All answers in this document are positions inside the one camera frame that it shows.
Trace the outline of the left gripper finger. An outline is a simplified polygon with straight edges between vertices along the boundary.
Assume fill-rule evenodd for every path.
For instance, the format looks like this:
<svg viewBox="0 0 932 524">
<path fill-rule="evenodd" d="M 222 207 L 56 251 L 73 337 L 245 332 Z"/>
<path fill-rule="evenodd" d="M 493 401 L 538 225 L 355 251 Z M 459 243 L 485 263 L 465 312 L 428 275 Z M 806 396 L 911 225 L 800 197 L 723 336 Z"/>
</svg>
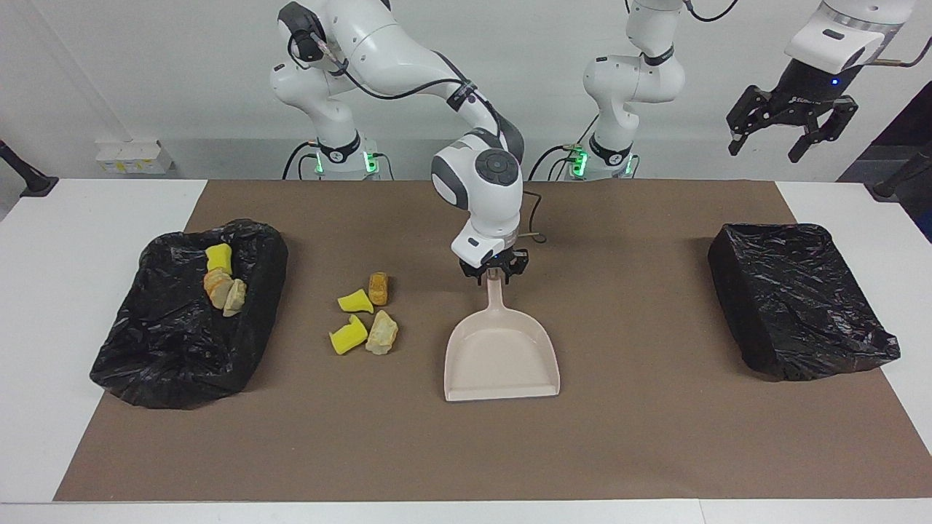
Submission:
<svg viewBox="0 0 932 524">
<path fill-rule="evenodd" d="M 789 150 L 790 162 L 799 162 L 814 145 L 838 139 L 858 109 L 858 103 L 851 96 L 842 96 L 831 103 L 816 104 L 815 109 L 808 110 L 803 122 L 803 134 Z"/>
<path fill-rule="evenodd" d="M 726 123 L 732 136 L 728 146 L 731 156 L 739 154 L 750 134 L 780 122 L 781 110 L 775 94 L 776 92 L 765 92 L 756 85 L 750 85 L 729 110 Z"/>
</svg>

